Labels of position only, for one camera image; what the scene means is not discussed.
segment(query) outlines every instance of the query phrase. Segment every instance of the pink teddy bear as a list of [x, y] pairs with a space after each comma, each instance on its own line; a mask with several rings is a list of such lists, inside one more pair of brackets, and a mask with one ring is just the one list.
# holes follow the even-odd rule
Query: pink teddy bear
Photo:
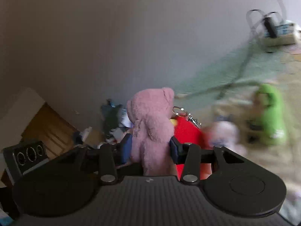
[[131, 160], [141, 162], [146, 176], [174, 173], [169, 141], [174, 135], [170, 121], [174, 92], [171, 88], [146, 89], [127, 102], [127, 113], [133, 122]]

